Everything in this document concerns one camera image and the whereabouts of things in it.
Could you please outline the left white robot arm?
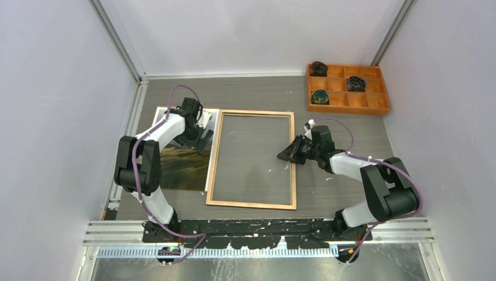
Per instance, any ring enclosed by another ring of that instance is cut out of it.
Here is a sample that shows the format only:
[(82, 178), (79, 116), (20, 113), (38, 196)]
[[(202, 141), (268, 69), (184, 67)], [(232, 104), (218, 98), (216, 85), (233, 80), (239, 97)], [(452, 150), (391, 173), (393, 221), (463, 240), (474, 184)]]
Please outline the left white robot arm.
[(139, 201), (165, 242), (175, 241), (180, 228), (177, 212), (160, 188), (160, 153), (171, 142), (202, 152), (213, 137), (208, 124), (214, 116), (198, 100), (184, 98), (180, 106), (167, 108), (146, 131), (119, 140), (114, 182)]

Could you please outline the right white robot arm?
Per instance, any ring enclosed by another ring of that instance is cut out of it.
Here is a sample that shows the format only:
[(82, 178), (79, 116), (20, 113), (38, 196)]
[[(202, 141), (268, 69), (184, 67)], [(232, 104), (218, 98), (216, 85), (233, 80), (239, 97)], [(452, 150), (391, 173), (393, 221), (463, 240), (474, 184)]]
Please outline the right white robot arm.
[(362, 183), (365, 200), (335, 213), (333, 229), (341, 240), (349, 240), (357, 227), (371, 222), (386, 222), (417, 211), (421, 199), (408, 179), (402, 161), (397, 157), (385, 160), (360, 158), (337, 149), (327, 126), (307, 126), (277, 158), (295, 165), (317, 162), (330, 174), (355, 179)]

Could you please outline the landscape photo print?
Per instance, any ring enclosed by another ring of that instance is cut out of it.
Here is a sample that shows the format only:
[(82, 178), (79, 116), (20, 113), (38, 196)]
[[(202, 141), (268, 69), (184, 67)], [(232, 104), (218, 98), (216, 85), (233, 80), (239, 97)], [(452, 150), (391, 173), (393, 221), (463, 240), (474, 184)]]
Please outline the landscape photo print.
[(160, 188), (205, 192), (214, 141), (215, 137), (211, 136), (201, 153), (191, 147), (181, 146), (173, 140), (167, 144), (161, 143)]

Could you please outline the wooden picture frame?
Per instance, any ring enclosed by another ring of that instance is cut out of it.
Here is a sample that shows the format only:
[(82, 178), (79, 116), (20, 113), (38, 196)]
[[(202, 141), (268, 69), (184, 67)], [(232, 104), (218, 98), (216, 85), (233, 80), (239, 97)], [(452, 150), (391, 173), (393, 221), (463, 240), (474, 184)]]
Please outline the wooden picture frame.
[(296, 210), (296, 167), (276, 155), (295, 138), (293, 112), (219, 111), (206, 204)]

